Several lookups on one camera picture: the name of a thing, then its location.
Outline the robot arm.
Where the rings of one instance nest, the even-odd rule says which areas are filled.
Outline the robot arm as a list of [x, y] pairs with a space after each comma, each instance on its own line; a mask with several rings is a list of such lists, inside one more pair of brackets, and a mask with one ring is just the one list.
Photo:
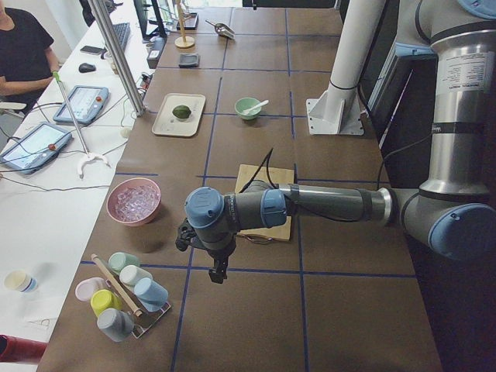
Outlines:
[[237, 194], [202, 187], [187, 197], [179, 250], [214, 260], [210, 279], [226, 279], [236, 234], [283, 225], [298, 213], [335, 222], [396, 222], [431, 250], [453, 260], [495, 246], [495, 211], [481, 179], [487, 104], [495, 84], [493, 1], [403, 1], [396, 53], [437, 56], [429, 176], [417, 189], [326, 188], [250, 180]]

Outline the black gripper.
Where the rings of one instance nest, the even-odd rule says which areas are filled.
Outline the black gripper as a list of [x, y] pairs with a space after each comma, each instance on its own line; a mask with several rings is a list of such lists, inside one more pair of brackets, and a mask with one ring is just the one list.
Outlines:
[[213, 266], [208, 270], [208, 275], [212, 283], [222, 284], [227, 278], [229, 256], [235, 249], [235, 242], [229, 242], [220, 250], [207, 249], [208, 255], [214, 260]]

